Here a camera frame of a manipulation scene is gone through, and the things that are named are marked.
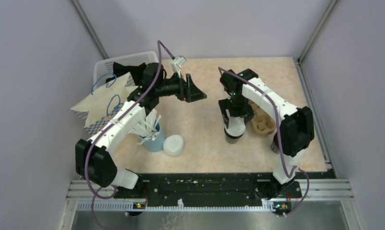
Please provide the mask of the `brown pulp cup carrier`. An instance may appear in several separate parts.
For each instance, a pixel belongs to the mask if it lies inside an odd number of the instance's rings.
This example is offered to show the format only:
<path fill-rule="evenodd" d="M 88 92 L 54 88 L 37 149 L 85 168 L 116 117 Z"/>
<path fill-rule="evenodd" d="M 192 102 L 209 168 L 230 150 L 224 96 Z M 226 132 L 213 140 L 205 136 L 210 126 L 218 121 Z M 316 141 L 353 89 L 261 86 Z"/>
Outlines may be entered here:
<path fill-rule="evenodd" d="M 271 135 L 276 130 L 275 121 L 253 101 L 249 100 L 249 104 L 254 112 L 251 119 L 252 130 L 259 136 Z"/>

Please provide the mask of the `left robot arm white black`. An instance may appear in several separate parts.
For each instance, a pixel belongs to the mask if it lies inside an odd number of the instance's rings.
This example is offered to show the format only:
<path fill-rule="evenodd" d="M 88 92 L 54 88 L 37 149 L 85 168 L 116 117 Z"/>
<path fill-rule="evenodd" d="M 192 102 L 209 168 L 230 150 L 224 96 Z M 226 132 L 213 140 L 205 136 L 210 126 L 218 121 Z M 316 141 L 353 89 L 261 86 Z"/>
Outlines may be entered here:
<path fill-rule="evenodd" d="M 112 159 L 121 141 L 158 105 L 159 98 L 176 96 L 187 103 L 207 98 L 190 76 L 179 73 L 167 78 L 163 65 L 153 62 L 139 66 L 113 64 L 113 72 L 130 74 L 137 88 L 128 96 L 120 111 L 97 134 L 75 145 L 76 173 L 101 187 L 110 185 L 125 188 L 131 198 L 141 196 L 143 185 L 139 176 L 127 169 L 118 169 Z"/>

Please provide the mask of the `single dark plastic cup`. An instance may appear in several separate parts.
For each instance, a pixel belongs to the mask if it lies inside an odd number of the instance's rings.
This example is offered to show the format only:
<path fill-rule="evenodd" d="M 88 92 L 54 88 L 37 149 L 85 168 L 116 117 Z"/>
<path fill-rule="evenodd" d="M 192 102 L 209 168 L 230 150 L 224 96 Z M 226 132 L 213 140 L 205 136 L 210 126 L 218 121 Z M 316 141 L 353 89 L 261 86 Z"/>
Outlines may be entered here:
<path fill-rule="evenodd" d="M 240 134 L 240 135 L 230 135 L 226 129 L 224 129 L 224 133 L 225 133 L 225 140 L 227 143 L 230 143 L 230 144 L 235 144 L 238 142 L 238 140 L 243 136 L 244 133 Z"/>

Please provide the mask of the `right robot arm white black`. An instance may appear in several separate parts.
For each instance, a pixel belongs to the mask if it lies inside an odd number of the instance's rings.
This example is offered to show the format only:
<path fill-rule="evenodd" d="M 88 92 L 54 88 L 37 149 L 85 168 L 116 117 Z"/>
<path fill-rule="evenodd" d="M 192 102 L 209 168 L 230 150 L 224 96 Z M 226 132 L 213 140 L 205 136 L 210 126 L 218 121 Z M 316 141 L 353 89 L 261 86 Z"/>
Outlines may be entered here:
<path fill-rule="evenodd" d="M 283 99 L 251 69 L 240 73 L 219 69 L 220 82 L 228 98 L 218 102 L 227 142 L 237 143 L 246 125 L 254 118 L 250 102 L 256 104 L 276 123 L 272 144 L 280 158 L 272 173 L 270 191 L 284 197 L 294 181 L 295 170 L 310 142 L 315 138 L 312 110 L 295 106 Z"/>

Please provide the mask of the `stack of white lids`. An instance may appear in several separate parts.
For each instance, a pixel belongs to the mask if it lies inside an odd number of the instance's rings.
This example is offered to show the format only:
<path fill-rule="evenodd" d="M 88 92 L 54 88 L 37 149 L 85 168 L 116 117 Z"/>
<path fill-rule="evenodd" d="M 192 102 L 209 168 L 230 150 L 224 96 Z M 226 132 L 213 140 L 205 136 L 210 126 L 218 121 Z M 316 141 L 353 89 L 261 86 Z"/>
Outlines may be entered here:
<path fill-rule="evenodd" d="M 184 149 L 184 139 L 180 135 L 171 135 L 163 143 L 164 151 L 170 156 L 179 156 Z"/>

